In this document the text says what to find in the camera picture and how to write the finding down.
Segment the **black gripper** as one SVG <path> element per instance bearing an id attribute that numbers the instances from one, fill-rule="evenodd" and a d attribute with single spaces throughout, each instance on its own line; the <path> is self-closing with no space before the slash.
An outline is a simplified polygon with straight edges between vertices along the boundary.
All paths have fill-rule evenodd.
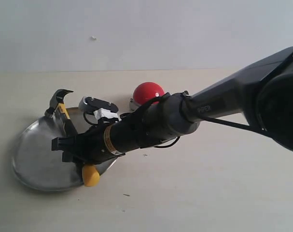
<path id="1" fill-rule="evenodd" d="M 108 160 L 125 156 L 116 143 L 123 138 L 127 124 L 118 122 L 105 124 L 97 128 L 91 127 L 88 131 L 70 137 L 56 137 L 52 140 L 52 151 L 63 151 L 62 162 L 76 165 L 101 164 Z"/>

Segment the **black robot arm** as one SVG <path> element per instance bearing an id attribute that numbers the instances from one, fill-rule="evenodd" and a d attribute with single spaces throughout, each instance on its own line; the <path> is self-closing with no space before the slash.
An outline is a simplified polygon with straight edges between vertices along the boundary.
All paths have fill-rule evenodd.
<path id="1" fill-rule="evenodd" d="M 293 151 L 293 46 L 194 94 L 165 94 L 115 123 L 52 140 L 64 161 L 100 164 L 195 132 L 201 121 L 252 131 Z"/>

